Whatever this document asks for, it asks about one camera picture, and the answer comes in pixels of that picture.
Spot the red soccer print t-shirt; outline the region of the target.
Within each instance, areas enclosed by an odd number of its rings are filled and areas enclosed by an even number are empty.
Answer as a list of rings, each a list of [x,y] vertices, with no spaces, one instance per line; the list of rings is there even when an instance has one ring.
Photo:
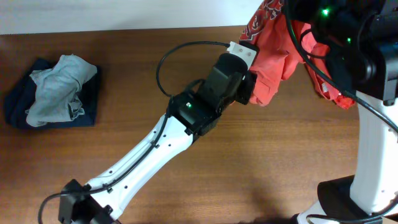
[[[305,63],[294,47],[282,13],[284,1],[263,1],[244,28],[239,41],[259,48],[250,71],[257,75],[249,102],[266,106],[278,92],[282,80],[294,73],[299,63]],[[302,47],[311,54],[323,55],[328,47],[317,43],[312,34],[302,40]]]

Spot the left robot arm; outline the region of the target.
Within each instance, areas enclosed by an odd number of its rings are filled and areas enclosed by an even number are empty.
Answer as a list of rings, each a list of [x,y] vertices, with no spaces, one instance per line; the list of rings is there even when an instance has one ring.
[[[132,198],[169,160],[212,130],[234,101],[247,104],[255,77],[254,53],[224,53],[204,80],[172,97],[150,133],[121,160],[80,185],[62,190],[60,223],[115,223]]]

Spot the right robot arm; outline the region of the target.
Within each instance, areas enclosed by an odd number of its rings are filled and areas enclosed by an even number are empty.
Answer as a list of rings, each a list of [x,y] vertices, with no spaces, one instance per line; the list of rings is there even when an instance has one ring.
[[[397,2],[284,3],[305,63],[359,111],[354,175],[321,182],[293,223],[382,223],[397,214]]]

